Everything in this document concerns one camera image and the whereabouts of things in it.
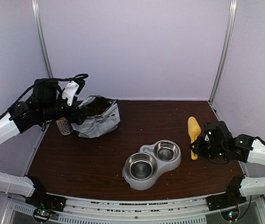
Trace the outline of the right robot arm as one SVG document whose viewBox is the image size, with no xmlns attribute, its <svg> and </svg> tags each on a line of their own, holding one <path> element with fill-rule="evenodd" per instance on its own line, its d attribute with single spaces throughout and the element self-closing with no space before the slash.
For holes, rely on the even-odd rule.
<svg viewBox="0 0 265 224">
<path fill-rule="evenodd" d="M 224 121 L 208 122 L 201 128 L 195 117 L 188 119 L 187 127 L 193 156 L 265 166 L 265 141 L 260 137 L 246 134 L 233 137 Z M 232 206 L 240 197 L 252 195 L 265 195 L 265 177 L 233 178 L 222 202 Z"/>
</svg>

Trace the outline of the purple pet food bag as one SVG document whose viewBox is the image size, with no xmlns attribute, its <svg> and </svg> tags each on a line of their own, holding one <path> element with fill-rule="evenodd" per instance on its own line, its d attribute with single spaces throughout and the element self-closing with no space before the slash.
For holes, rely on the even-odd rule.
<svg viewBox="0 0 265 224">
<path fill-rule="evenodd" d="M 116 99 L 89 96 L 79 107 L 85 108 L 87 114 L 81 125 L 72 123 L 72 128 L 79 137 L 98 138 L 115 130 L 121 121 Z"/>
</svg>

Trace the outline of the yellow plastic scoop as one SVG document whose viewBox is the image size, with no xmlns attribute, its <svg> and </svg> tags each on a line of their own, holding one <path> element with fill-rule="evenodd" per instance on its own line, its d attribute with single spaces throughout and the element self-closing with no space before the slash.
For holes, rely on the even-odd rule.
<svg viewBox="0 0 265 224">
<path fill-rule="evenodd" d="M 193 143 L 194 141 L 197 140 L 198 136 L 200 136 L 201 127 L 200 127 L 198 121 L 196 120 L 196 118 L 193 116 L 188 118 L 187 125 L 188 125 L 188 134 L 190 137 L 190 143 Z M 194 154 L 194 152 L 191 151 L 191 159 L 197 160 L 198 155 Z"/>
</svg>

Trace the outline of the right aluminium frame post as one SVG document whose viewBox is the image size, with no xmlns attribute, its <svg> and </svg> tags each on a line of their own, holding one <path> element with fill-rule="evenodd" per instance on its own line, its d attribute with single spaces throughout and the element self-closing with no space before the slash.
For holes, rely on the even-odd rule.
<svg viewBox="0 0 265 224">
<path fill-rule="evenodd" d="M 215 81 L 213 84 L 213 88 L 209 97 L 209 104 L 212 105 L 214 103 L 217 90 L 219 88 L 220 80 L 223 75 L 225 63 L 228 57 L 229 52 L 229 46 L 232 40 L 233 31 L 235 27 L 235 21 L 236 21 L 236 14 L 237 14 L 237 0 L 231 0 L 230 1 L 230 7 L 229 7 L 229 13 L 227 18 L 227 26 L 226 26 L 226 32 L 224 37 L 224 43 L 222 47 L 221 57 L 219 61 L 219 65 L 217 68 L 217 73 L 215 76 Z"/>
</svg>

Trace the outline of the steel bowl near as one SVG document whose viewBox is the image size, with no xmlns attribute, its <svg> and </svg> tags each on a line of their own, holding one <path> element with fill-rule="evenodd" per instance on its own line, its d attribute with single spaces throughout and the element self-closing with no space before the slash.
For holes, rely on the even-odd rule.
<svg viewBox="0 0 265 224">
<path fill-rule="evenodd" d="M 125 162 L 124 171 L 129 178 L 138 181 L 150 179 L 157 172 L 156 159 L 148 153 L 135 153 Z"/>
</svg>

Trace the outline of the aluminium frame post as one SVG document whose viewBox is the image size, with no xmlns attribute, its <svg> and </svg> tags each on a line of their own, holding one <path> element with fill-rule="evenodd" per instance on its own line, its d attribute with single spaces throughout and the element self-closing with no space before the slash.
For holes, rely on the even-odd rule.
<svg viewBox="0 0 265 224">
<path fill-rule="evenodd" d="M 225 63 L 228 57 L 229 52 L 229 46 L 232 40 L 233 31 L 235 27 L 235 21 L 236 21 L 236 14 L 237 14 L 237 0 L 231 0 L 230 1 L 230 7 L 229 7 L 229 13 L 227 18 L 227 26 L 226 26 L 226 32 L 224 37 L 224 43 L 222 47 L 221 57 L 219 61 L 219 65 L 217 68 L 217 73 L 215 76 L 215 81 L 213 84 L 213 88 L 209 97 L 209 104 L 212 105 L 214 103 L 217 90 L 219 88 L 220 80 L 223 75 Z"/>
<path fill-rule="evenodd" d="M 40 13 L 40 7 L 39 7 L 39 1 L 38 0 L 32 0 L 32 9 L 33 9 L 33 15 L 35 18 L 36 28 L 37 28 L 37 34 L 39 38 L 39 43 L 41 47 L 43 62 L 45 66 L 45 70 L 47 73 L 47 76 L 49 78 L 53 78 L 52 69 L 50 65 L 49 55 L 46 48 L 44 33 L 43 33 L 43 26 L 42 26 L 42 19 L 41 19 L 41 13 Z"/>
</svg>

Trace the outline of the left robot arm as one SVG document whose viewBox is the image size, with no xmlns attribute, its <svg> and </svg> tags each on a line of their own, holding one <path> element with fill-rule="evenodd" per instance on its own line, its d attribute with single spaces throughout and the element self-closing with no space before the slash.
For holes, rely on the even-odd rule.
<svg viewBox="0 0 265 224">
<path fill-rule="evenodd" d="M 77 95 L 84 88 L 87 74 L 72 78 L 41 78 L 22 93 L 0 115 L 0 145 L 33 126 L 45 128 L 50 122 L 65 118 L 81 125 L 86 109 L 77 106 Z M 39 207 L 46 207 L 50 197 L 37 180 L 0 172 L 0 192 L 31 197 Z"/>
</svg>

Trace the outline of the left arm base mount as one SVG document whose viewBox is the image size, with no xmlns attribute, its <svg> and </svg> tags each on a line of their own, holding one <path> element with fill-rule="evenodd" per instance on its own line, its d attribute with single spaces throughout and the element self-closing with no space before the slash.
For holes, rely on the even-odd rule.
<svg viewBox="0 0 265 224">
<path fill-rule="evenodd" d="M 49 221 L 57 212 L 63 212 L 66 204 L 66 198 L 46 194 L 44 198 L 25 197 L 25 203 L 35 207 L 33 211 L 33 219 L 37 223 L 45 223 Z"/>
</svg>

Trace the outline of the patterned mug orange inside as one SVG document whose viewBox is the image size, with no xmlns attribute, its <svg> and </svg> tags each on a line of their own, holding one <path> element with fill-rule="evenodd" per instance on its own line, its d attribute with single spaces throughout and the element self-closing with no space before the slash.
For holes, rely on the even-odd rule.
<svg viewBox="0 0 265 224">
<path fill-rule="evenodd" d="M 70 135 L 73 132 L 70 122 L 65 117 L 56 120 L 56 125 L 60 133 L 64 136 Z"/>
</svg>

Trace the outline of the front aluminium rail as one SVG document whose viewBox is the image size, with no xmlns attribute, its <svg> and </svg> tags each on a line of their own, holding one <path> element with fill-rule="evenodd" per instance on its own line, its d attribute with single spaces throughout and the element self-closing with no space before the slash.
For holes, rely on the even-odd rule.
<svg viewBox="0 0 265 224">
<path fill-rule="evenodd" d="M 61 210 L 38 215 L 19 196 L 8 197 L 3 224 L 265 224 L 265 198 L 211 210 L 207 196 L 191 198 L 112 201 L 65 196 Z"/>
</svg>

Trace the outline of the steel bowl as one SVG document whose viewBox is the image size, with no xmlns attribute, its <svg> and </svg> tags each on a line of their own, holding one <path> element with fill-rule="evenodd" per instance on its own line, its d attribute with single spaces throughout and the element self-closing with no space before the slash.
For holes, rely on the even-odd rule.
<svg viewBox="0 0 265 224">
<path fill-rule="evenodd" d="M 156 159 L 148 153 L 135 153 L 125 162 L 124 171 L 129 178 L 138 181 L 150 179 L 157 172 Z"/>
<path fill-rule="evenodd" d="M 173 161 L 179 156 L 179 147 L 169 140 L 162 140 L 154 146 L 154 155 L 161 161 Z"/>
</svg>

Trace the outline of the steel bowl far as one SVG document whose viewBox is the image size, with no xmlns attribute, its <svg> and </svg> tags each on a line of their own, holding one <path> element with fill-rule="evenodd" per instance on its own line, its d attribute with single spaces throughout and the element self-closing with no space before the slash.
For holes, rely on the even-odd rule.
<svg viewBox="0 0 265 224">
<path fill-rule="evenodd" d="M 173 161 L 179 156 L 179 147 L 169 140 L 162 140 L 154 146 L 154 155 L 161 161 Z"/>
</svg>

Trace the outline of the grey double bowl feeder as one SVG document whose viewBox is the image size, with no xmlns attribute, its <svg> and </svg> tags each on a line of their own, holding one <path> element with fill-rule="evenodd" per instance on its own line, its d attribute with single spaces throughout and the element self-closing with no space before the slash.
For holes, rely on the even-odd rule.
<svg viewBox="0 0 265 224">
<path fill-rule="evenodd" d="M 144 181 L 138 181 L 138 180 L 133 180 L 132 178 L 129 178 L 126 174 L 126 172 L 124 171 L 124 167 L 122 169 L 122 177 L 124 178 L 124 180 L 129 184 L 129 186 L 132 189 L 135 190 L 147 190 L 149 188 L 151 188 L 158 180 L 158 178 L 163 175 L 166 172 L 172 171 L 174 169 L 176 169 L 180 164 L 181 164 L 181 150 L 179 152 L 179 156 L 177 159 L 173 160 L 173 161 L 161 161 L 159 160 L 155 155 L 154 155 L 154 146 L 160 142 L 157 141 L 156 143 L 152 144 L 152 145 L 143 145 L 139 148 L 137 153 L 148 153 L 151 156 L 153 156 L 158 164 L 158 168 L 157 168 L 157 172 L 155 173 L 155 175 L 153 175 L 150 179 L 148 180 L 144 180 Z"/>
</svg>

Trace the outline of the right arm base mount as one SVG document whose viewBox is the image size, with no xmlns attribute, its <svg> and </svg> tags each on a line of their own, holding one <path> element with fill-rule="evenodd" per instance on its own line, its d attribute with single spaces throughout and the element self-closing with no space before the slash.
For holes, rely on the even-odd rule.
<svg viewBox="0 0 265 224">
<path fill-rule="evenodd" d="M 222 219 L 231 223 L 240 218 L 241 211 L 239 206 L 245 203 L 247 199 L 233 193 L 223 193 L 208 196 L 206 201 L 209 211 L 219 210 Z"/>
</svg>

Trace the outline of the left aluminium frame post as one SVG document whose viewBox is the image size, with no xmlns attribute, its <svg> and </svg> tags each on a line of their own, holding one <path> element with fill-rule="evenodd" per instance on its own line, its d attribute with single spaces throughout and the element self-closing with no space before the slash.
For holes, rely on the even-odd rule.
<svg viewBox="0 0 265 224">
<path fill-rule="evenodd" d="M 46 48 L 44 33 L 43 33 L 43 26 L 42 26 L 42 19 L 41 19 L 41 13 L 40 13 L 40 7 L 39 7 L 39 1 L 38 0 L 32 0 L 32 9 L 33 9 L 33 15 L 35 18 L 36 28 L 37 28 L 37 34 L 39 38 L 39 43 L 41 47 L 43 62 L 45 66 L 45 70 L 47 73 L 47 76 L 49 78 L 53 78 L 52 69 L 50 65 L 49 55 Z"/>
</svg>

